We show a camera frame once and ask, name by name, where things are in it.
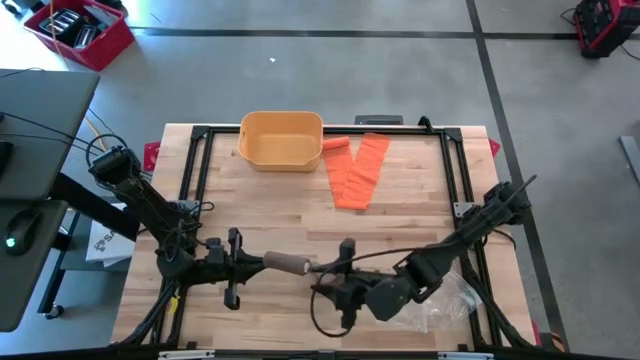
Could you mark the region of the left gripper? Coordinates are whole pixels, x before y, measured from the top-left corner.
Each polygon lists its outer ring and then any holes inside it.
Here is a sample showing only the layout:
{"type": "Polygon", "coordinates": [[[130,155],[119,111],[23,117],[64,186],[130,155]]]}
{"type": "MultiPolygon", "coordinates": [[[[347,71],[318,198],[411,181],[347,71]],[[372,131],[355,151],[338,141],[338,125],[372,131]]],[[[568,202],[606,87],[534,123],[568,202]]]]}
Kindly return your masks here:
{"type": "MultiPolygon", "coordinates": [[[[223,304],[230,310],[240,308],[240,297],[238,295],[237,284],[240,270],[239,255],[242,247],[242,235],[237,228],[228,231],[228,244],[230,250],[226,251],[219,238],[207,240],[207,267],[210,270],[209,282],[216,284],[227,282],[224,290],[223,304]]],[[[256,274],[265,269],[264,259],[260,256],[246,255],[248,264],[246,269],[246,280],[251,279],[256,274]]]]}

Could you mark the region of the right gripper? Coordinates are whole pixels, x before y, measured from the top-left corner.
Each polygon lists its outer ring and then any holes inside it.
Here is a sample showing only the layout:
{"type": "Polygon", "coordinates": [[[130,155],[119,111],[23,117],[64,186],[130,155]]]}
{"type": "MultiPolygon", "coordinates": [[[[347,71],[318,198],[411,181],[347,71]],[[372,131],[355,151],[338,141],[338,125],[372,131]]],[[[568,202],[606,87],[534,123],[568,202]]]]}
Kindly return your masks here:
{"type": "Polygon", "coordinates": [[[354,257],[355,240],[346,238],[339,246],[339,256],[336,261],[326,264],[312,264],[310,267],[310,272],[313,274],[336,276],[337,287],[332,284],[312,284],[311,297],[322,296],[333,301],[335,308],[342,312],[342,328],[354,326],[357,311],[365,303],[365,292],[380,282],[378,273],[355,269],[353,267],[354,257]]]}

